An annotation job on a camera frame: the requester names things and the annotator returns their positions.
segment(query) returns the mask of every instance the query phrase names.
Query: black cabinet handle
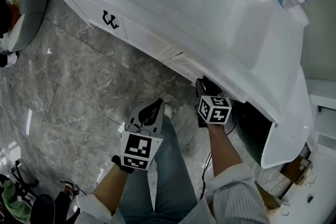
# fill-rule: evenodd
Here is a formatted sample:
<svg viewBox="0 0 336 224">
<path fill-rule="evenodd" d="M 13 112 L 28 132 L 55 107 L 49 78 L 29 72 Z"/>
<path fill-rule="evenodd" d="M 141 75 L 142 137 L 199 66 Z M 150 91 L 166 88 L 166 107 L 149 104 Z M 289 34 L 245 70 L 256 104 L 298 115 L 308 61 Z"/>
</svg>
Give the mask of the black cabinet handle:
<svg viewBox="0 0 336 224">
<path fill-rule="evenodd" d="M 119 25 L 114 25 L 113 24 L 113 20 L 115 19 L 115 16 L 111 15 L 111 19 L 109 21 L 107 21 L 105 19 L 105 16 L 108 15 L 108 12 L 106 10 L 104 10 L 104 15 L 103 15 L 103 20 L 104 20 L 104 23 L 106 23 L 107 25 L 111 25 L 113 29 L 117 29 L 119 27 Z"/>
</svg>

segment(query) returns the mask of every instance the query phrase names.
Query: clothes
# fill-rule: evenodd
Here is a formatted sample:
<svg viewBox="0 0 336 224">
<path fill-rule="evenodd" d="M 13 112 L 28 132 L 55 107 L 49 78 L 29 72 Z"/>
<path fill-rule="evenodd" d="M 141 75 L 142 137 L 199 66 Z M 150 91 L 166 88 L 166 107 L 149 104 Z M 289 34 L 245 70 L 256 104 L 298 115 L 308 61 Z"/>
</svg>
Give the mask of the clothes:
<svg viewBox="0 0 336 224">
<path fill-rule="evenodd" d="M 128 177 L 119 208 L 113 216 L 106 214 L 107 208 L 94 195 L 78 197 L 78 206 L 84 212 L 76 224 L 269 223 L 253 173 L 245 164 L 230 167 L 207 183 L 215 191 L 215 220 L 205 198 L 196 201 L 168 118 L 164 119 L 162 135 L 164 140 L 155 156 L 158 171 L 155 210 L 150 203 L 146 173 L 137 170 Z"/>
<path fill-rule="evenodd" d="M 23 201 L 18 201 L 15 195 L 15 185 L 11 180 L 5 181 L 2 198 L 10 214 L 22 223 L 30 223 L 31 208 Z"/>
<path fill-rule="evenodd" d="M 61 191 L 55 200 L 55 224 L 74 224 L 80 214 L 80 209 L 67 220 L 67 214 L 71 198 L 69 195 Z"/>
</svg>

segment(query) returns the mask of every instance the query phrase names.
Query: tile floor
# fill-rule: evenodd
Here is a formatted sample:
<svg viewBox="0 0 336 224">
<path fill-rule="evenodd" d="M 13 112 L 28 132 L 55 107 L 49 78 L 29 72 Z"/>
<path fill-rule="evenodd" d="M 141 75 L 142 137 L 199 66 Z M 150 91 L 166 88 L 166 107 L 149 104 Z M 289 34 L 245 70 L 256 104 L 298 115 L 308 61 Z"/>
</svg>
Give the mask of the tile floor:
<svg viewBox="0 0 336 224">
<path fill-rule="evenodd" d="M 10 174 L 20 157 L 26 178 L 39 179 L 38 193 L 56 197 L 59 180 L 91 191 L 119 150 L 129 110 L 161 97 L 173 108 L 172 123 L 199 197 L 209 140 L 207 130 L 197 127 L 190 82 L 113 35 L 90 28 L 62 0 L 49 0 L 35 39 L 16 65 L 0 70 L 0 81 L 2 174 Z M 255 171 L 256 182 L 279 195 L 288 184 L 279 169 L 261 169 L 237 134 L 229 137 Z M 148 175 L 154 199 L 155 164 Z"/>
</svg>

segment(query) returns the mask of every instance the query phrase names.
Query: wall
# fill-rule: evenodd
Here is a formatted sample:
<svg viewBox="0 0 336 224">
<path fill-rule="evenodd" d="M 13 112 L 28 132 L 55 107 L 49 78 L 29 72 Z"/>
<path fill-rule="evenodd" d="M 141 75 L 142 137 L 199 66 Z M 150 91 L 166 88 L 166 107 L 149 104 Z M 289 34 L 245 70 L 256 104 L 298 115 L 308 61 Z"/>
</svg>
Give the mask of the wall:
<svg viewBox="0 0 336 224">
<path fill-rule="evenodd" d="M 336 80 L 336 0 L 309 0 L 302 7 L 310 20 L 301 57 L 304 74 Z"/>
</svg>

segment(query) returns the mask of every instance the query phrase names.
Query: person's right arm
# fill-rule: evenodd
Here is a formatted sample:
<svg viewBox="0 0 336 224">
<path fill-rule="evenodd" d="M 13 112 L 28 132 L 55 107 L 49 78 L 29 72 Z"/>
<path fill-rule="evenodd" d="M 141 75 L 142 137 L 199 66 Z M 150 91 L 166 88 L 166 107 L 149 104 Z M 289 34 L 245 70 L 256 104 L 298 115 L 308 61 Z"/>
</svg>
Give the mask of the person's right arm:
<svg viewBox="0 0 336 224">
<path fill-rule="evenodd" d="M 223 126 L 208 124 L 208 130 L 215 178 L 207 186 L 215 192 L 216 222 L 269 224 L 253 172 L 243 164 Z"/>
</svg>

